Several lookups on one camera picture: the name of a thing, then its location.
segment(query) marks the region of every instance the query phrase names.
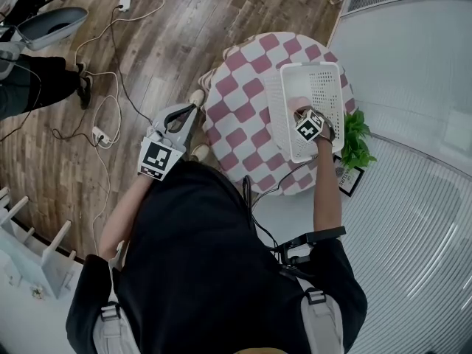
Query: wooden floor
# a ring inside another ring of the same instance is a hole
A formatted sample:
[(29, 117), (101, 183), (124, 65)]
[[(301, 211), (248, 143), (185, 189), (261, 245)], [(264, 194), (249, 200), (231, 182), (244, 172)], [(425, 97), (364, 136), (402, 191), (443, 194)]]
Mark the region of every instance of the wooden floor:
[[(143, 15), (162, 0), (134, 0), (131, 10), (120, 17)], [(101, 33), (110, 21), (118, 0), (56, 1), (48, 6), (81, 6), (89, 17), (79, 31), (34, 55), (74, 59), (74, 51), (84, 41)], [(223, 49), (261, 32), (291, 31), (326, 44), (339, 13), (339, 6), (325, 0), (166, 0), (154, 15), (137, 22), (114, 25), (121, 70), (131, 99), (143, 113), (153, 118), (162, 107), (184, 102), (195, 90), (198, 78), (221, 60)], [(111, 35), (83, 48), (79, 60), (88, 62), (92, 72), (116, 71)], [(112, 76), (94, 79), (93, 101), (80, 132), (90, 135), (94, 109), (104, 96), (114, 93)], [(95, 223), (100, 236), (106, 217), (136, 176), (139, 143), (148, 122), (139, 117), (120, 93), (121, 139), (110, 150), (100, 150), (111, 175), (111, 194), (105, 213)], [(117, 110), (106, 102), (99, 114), (102, 129), (112, 133), (117, 126)], [(17, 127), (24, 116), (0, 123), (0, 136)], [(27, 195), (30, 203), (18, 214), (20, 222), (34, 226), (51, 239), (66, 220), (72, 229), (63, 242), (85, 257), (94, 252), (91, 221), (100, 212), (108, 188), (103, 166), (83, 137), (68, 142), (56, 140), (50, 128), (71, 134), (82, 111), (78, 97), (31, 114), (24, 128), (0, 144), (0, 185), (8, 186), (13, 201)]]

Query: backpack strap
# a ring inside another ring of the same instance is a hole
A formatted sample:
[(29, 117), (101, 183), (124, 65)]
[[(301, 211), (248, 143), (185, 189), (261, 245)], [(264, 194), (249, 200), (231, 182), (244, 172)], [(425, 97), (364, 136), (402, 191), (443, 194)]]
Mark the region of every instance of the backpack strap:
[(338, 303), (311, 283), (296, 278), (305, 292), (301, 312), (313, 354), (344, 354), (342, 319)]
[(119, 243), (117, 255), (108, 261), (111, 280), (110, 295), (108, 303), (101, 309), (93, 333), (97, 354), (139, 354), (131, 325), (119, 306), (118, 297), (114, 290), (113, 269), (121, 257), (123, 243)]

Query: checkered tablecloth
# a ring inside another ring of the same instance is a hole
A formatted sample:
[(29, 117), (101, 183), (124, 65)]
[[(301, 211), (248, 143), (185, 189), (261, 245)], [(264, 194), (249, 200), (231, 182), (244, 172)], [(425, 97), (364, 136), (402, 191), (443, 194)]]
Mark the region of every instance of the checkered tablecloth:
[[(223, 53), (224, 63), (201, 78), (209, 89), (204, 130), (221, 168), (233, 182), (245, 175), (255, 192), (265, 192), (299, 166), (272, 139), (264, 76), (283, 64), (337, 62), (329, 49), (291, 32), (256, 35)], [(339, 64), (346, 110), (355, 108), (353, 91)], [(316, 164), (301, 167), (274, 194), (293, 195), (315, 184)]]

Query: white basket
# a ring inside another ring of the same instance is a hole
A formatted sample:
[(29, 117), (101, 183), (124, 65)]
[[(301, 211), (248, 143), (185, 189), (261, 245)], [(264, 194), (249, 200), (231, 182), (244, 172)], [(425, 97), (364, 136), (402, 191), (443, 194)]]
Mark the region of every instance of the white basket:
[(318, 153), (316, 143), (306, 142), (295, 130), (294, 112), (287, 104), (295, 97), (307, 97), (333, 123), (333, 153), (344, 147), (344, 103), (336, 63), (285, 64), (265, 77), (264, 82), (274, 140), (290, 153), (293, 162), (310, 161)]

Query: white floor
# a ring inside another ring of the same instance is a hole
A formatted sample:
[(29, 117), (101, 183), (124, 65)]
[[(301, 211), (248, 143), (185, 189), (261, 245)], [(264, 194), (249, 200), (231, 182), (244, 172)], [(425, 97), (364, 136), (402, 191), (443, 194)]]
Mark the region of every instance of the white floor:
[(407, 0), (343, 17), (330, 48), (372, 132), (472, 176), (472, 0)]
[[(343, 243), (369, 301), (350, 353), (458, 353), (472, 332), (472, 183), (397, 145), (367, 143), (378, 163), (343, 196)], [(313, 190), (267, 195), (254, 214), (284, 243), (313, 229)]]
[(34, 299), (30, 285), (9, 284), (3, 272), (8, 257), (0, 251), (0, 342), (9, 354), (74, 354), (66, 337), (66, 317), (81, 264), (74, 263), (69, 290), (59, 299)]

